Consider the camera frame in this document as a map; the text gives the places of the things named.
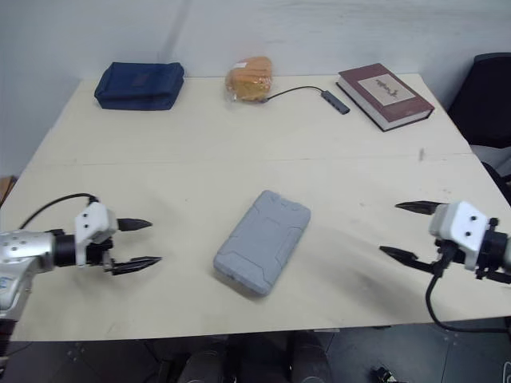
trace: gray phone case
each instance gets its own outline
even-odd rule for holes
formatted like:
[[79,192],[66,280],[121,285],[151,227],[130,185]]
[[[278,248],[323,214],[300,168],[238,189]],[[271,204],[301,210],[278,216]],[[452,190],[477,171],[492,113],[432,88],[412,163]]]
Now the gray phone case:
[[214,267],[257,294],[271,291],[305,227],[311,211],[263,191],[218,250]]

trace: book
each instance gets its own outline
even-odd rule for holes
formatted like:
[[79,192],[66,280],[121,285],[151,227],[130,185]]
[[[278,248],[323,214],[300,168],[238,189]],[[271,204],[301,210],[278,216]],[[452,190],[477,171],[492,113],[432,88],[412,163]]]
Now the book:
[[16,184],[16,177],[14,176],[0,178],[0,207],[13,189],[14,184]]
[[337,86],[384,132],[425,120],[434,111],[382,64],[339,72]]

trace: bread in plastic bag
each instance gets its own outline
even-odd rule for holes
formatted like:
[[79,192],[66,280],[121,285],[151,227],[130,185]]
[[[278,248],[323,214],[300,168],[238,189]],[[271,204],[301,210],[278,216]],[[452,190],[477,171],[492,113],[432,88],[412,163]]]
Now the bread in plastic bag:
[[233,101],[261,101],[271,88],[271,61],[258,56],[238,61],[225,77],[225,87]]

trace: blue bag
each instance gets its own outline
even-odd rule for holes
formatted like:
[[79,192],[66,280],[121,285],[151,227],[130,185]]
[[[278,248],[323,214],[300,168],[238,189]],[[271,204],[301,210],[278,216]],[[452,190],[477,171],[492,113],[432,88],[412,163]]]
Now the blue bag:
[[103,109],[166,110],[174,105],[183,76],[179,62],[113,62],[103,73],[94,96]]

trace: wooden tabletop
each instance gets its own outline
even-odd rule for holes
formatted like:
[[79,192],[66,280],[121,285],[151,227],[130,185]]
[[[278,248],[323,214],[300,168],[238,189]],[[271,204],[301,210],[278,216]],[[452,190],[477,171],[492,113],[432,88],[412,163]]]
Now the wooden tabletop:
[[[328,89],[340,115],[313,89],[265,105],[231,104],[223,78],[187,78],[163,112],[111,111],[84,81],[2,207],[15,229],[42,204],[90,192],[119,218],[154,226],[117,233],[112,256],[163,258],[112,276],[66,267],[34,280],[16,340],[158,338],[268,330],[431,322],[430,276],[378,246],[435,259],[429,216],[394,207],[467,200],[511,230],[511,210],[469,145],[417,74],[402,75],[433,103],[428,120],[381,132],[336,86],[336,76],[276,77],[273,93]],[[274,290],[251,298],[218,278],[217,250],[262,190],[300,202],[311,221]],[[73,230],[85,201],[45,211],[31,230]],[[443,320],[509,314],[509,287],[453,265],[433,296]]]

